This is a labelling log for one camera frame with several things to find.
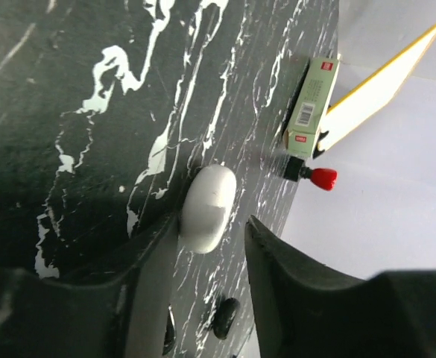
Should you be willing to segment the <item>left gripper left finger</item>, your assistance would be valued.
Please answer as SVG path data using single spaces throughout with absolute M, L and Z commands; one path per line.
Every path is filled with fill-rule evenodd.
M 0 357 L 160 357 L 177 216 L 60 280 L 0 268 Z

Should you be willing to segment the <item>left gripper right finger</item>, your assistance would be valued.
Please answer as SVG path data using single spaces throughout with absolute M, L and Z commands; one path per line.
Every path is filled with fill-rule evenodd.
M 436 357 L 436 270 L 361 280 L 250 217 L 247 272 L 262 357 Z

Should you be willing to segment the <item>black earbud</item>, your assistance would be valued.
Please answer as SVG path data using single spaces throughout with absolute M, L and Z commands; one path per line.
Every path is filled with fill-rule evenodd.
M 236 298 L 226 298 L 219 304 L 212 322 L 213 333 L 218 339 L 225 340 L 228 337 L 240 306 Z

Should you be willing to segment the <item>white earbud charging case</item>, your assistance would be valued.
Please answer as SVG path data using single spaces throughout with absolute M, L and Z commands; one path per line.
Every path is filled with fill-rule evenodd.
M 186 194 L 180 215 L 180 240 L 196 254 L 215 250 L 224 235 L 237 180 L 234 172 L 220 164 L 201 169 Z

